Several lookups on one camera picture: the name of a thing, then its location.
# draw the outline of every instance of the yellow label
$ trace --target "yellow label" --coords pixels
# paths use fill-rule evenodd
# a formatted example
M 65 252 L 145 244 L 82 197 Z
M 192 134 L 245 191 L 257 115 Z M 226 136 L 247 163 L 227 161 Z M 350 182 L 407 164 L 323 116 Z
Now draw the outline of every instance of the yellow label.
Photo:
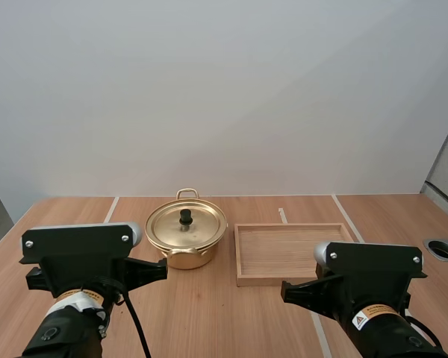
M 362 312 L 365 313 L 368 319 L 372 319 L 373 317 L 376 317 L 378 315 L 384 315 L 386 313 L 390 313 L 392 315 L 398 315 L 398 313 L 396 313 L 396 311 L 393 308 L 385 304 L 373 304 L 371 306 L 363 308 Z
M 66 291 L 66 292 L 64 292 L 64 293 L 62 293 L 61 295 L 58 296 L 57 302 L 60 302 L 64 298 L 67 298 L 67 297 L 69 297 L 71 295 L 74 295 L 75 293 L 78 293 L 80 291 L 81 291 L 80 289 L 72 289 L 70 291 Z M 96 292 L 90 291 L 89 289 L 84 289 L 83 292 L 86 293 L 87 295 L 89 295 L 93 300 L 98 302 L 100 305 L 103 305 L 103 301 L 105 300 L 103 298 L 103 296 L 98 295 Z
M 398 315 L 393 308 L 387 306 L 386 304 L 372 304 L 371 306 L 367 306 L 363 308 L 362 311 L 358 312 L 353 318 L 352 323 L 358 330 L 361 330 L 363 326 L 373 317 L 386 314 Z

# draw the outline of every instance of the white tape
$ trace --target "white tape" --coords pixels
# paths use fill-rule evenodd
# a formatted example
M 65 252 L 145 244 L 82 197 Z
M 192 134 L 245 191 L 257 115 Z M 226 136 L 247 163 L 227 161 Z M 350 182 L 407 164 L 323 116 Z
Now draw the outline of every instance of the white tape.
M 116 205 L 118 204 L 119 196 L 115 197 L 113 200 L 113 203 L 111 203 L 111 207 L 108 211 L 108 214 L 106 215 L 106 218 L 103 222 L 110 222 L 111 216 L 114 213 L 114 210 L 116 209 Z
M 281 216 L 282 224 L 288 224 L 283 207 L 279 208 L 279 214 Z M 322 349 L 323 358 L 332 358 L 332 353 L 330 351 L 329 343 L 327 342 L 326 333 L 323 331 L 322 322 L 320 321 L 319 315 L 311 311 L 311 317 L 315 326 L 317 338 L 319 339 L 320 348 Z

